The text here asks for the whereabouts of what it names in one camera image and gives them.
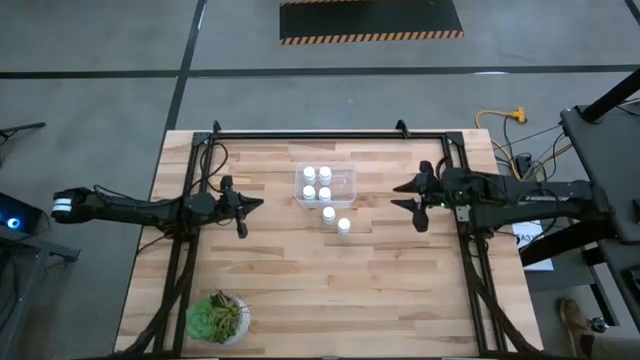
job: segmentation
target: white pot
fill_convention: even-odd
[[[222,343],[223,345],[231,345],[242,340],[242,338],[247,335],[249,332],[249,324],[251,323],[251,315],[249,314],[249,307],[240,298],[229,294],[224,294],[224,296],[231,299],[240,310],[240,317],[238,318],[235,334]]]

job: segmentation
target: black floor mat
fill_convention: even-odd
[[[463,36],[452,0],[312,0],[280,4],[282,45]]]

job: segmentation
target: small white bottle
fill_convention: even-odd
[[[305,186],[304,188],[302,188],[302,197],[304,197],[305,200],[315,200],[316,189],[314,189],[311,185]]]
[[[351,230],[351,221],[347,218],[338,220],[338,234],[346,236]]]
[[[314,185],[316,183],[316,171],[311,166],[307,166],[302,171],[305,185]]]
[[[324,221],[325,225],[333,224],[333,221],[335,219],[336,211],[331,206],[327,206],[326,208],[322,209],[322,220]]]
[[[327,187],[324,188],[320,188],[320,191],[318,191],[318,199],[320,199],[320,201],[322,201],[325,204],[328,204],[331,202],[331,190]]]
[[[331,169],[328,166],[321,167],[319,175],[322,186],[329,186],[329,184],[331,184]]]

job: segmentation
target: blue light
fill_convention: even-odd
[[[7,220],[7,226],[9,227],[9,229],[15,230],[20,226],[20,220],[16,218],[11,218]]]

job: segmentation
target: wooden table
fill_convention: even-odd
[[[486,130],[463,130],[470,167],[497,172]],[[192,131],[170,131],[163,145],[153,199],[180,195]],[[208,225],[200,236],[191,303],[220,289],[249,305],[251,333],[220,346],[189,339],[183,356],[382,357],[476,355],[467,288],[452,213],[429,210],[427,233],[389,200],[408,198],[392,188],[408,182],[421,160],[442,158],[434,140],[233,140],[219,175],[235,189],[265,200],[247,219],[249,236],[235,225]],[[215,168],[222,151],[215,152]],[[352,231],[339,237],[322,225],[320,210],[293,197],[298,162],[355,163],[358,196],[337,210]],[[213,183],[219,182],[215,176]],[[145,229],[140,246],[161,235]],[[137,257],[116,349],[126,348],[159,307],[170,241]],[[513,238],[490,240],[498,301],[530,343],[542,348],[524,272]],[[484,312],[487,338],[493,342]],[[173,339],[173,321],[167,346]]]

